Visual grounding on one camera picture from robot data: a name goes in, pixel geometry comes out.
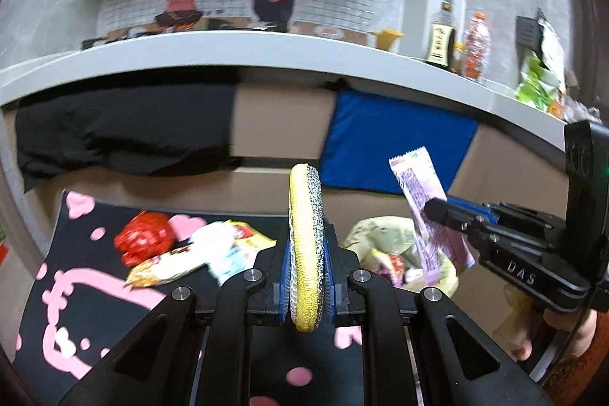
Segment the person's right hand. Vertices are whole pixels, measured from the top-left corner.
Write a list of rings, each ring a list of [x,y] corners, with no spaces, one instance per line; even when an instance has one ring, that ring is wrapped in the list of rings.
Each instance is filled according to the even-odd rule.
[[[511,354],[517,361],[527,360],[532,354],[532,329],[537,323],[544,322],[557,331],[570,334],[571,341],[564,351],[563,361],[576,360],[590,348],[595,337],[597,320],[596,310],[583,310],[571,314],[558,314],[545,310],[543,315],[528,310],[513,338],[515,349]]]

